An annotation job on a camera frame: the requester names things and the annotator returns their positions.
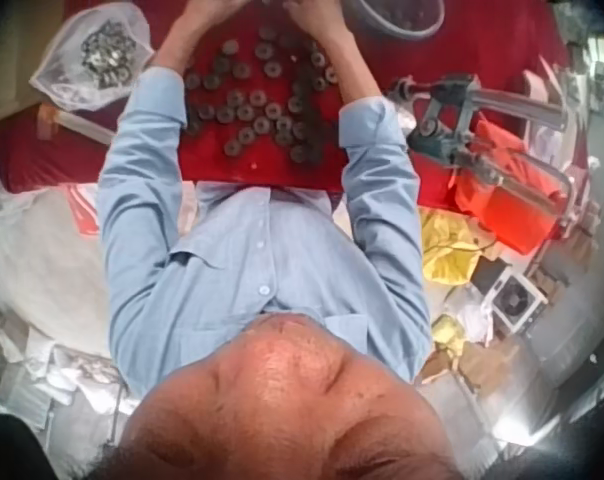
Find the yellow cloth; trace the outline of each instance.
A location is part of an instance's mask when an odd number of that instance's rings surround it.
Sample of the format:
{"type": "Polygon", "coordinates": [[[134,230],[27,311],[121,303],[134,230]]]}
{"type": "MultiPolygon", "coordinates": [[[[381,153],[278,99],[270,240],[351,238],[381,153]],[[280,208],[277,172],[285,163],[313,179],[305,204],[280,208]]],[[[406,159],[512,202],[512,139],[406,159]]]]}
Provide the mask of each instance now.
{"type": "Polygon", "coordinates": [[[433,341],[440,350],[446,350],[451,358],[461,357],[466,343],[464,327],[450,315],[440,315],[431,326],[433,341]]]}
{"type": "Polygon", "coordinates": [[[419,210],[424,278],[445,285],[468,283],[482,252],[467,217],[444,210],[422,207],[419,210]]]}

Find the shirt sleeve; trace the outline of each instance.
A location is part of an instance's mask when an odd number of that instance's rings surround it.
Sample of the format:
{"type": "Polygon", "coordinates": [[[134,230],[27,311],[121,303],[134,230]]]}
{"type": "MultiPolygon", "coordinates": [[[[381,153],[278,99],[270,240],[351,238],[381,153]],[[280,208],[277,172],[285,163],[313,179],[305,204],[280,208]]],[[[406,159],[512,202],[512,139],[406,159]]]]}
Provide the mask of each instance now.
{"type": "Polygon", "coordinates": [[[400,350],[395,370],[412,379],[431,349],[431,328],[417,211],[420,180],[407,156],[395,107],[382,97],[345,106],[340,146],[349,156],[342,184],[353,239],[380,275],[400,319],[399,325],[379,319],[387,324],[376,329],[379,338],[374,341],[400,350]]]}
{"type": "Polygon", "coordinates": [[[166,68],[148,69],[137,80],[100,173],[97,213],[116,362],[120,340],[143,312],[178,239],[177,147],[185,122],[182,78],[166,68]]]}

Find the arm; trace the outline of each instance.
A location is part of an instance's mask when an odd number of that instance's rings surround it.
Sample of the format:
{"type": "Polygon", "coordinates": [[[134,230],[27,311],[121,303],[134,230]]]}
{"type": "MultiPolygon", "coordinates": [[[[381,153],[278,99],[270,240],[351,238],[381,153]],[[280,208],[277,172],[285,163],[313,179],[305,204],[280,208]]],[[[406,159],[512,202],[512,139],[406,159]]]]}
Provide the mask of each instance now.
{"type": "Polygon", "coordinates": [[[177,147],[186,123],[182,74],[206,30],[244,1],[190,0],[120,117],[100,173],[97,201],[114,357],[178,239],[182,183],[177,147]]]}
{"type": "Polygon", "coordinates": [[[386,285],[403,321],[419,332],[411,355],[426,358],[430,319],[424,297],[420,181],[406,154],[394,106],[384,99],[344,22],[339,0],[286,4],[293,20],[325,48],[345,107],[340,146],[349,156],[342,184],[353,238],[386,285]]]}

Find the person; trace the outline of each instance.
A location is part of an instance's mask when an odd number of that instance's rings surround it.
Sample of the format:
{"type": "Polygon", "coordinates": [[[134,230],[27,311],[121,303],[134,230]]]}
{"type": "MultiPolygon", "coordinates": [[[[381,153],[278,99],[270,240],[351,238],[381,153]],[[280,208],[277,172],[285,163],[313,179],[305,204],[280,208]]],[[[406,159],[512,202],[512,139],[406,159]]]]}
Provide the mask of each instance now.
{"type": "Polygon", "coordinates": [[[410,384],[431,348],[419,179],[339,0],[287,2],[326,51],[351,241],[326,192],[200,182],[179,239],[182,76],[247,0],[189,0],[120,118],[98,216],[110,345],[143,397],[86,478],[460,478],[410,384]]]}

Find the wire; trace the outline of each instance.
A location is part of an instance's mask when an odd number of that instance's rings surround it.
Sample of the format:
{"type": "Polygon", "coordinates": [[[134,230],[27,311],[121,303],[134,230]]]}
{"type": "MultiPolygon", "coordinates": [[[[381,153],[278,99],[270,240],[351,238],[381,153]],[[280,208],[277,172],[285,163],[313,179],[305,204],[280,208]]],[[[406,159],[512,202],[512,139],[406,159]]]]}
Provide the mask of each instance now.
{"type": "Polygon", "coordinates": [[[429,248],[427,248],[424,252],[422,252],[422,255],[426,255],[427,253],[429,253],[431,250],[434,250],[436,248],[448,248],[449,250],[454,250],[457,252],[468,252],[468,253],[484,253],[485,251],[487,251],[489,248],[493,247],[496,243],[498,243],[497,240],[493,240],[491,243],[489,243],[488,245],[485,245],[484,247],[479,247],[479,248],[460,248],[460,247],[449,247],[447,245],[444,244],[440,244],[440,245],[432,245],[429,248]]]}

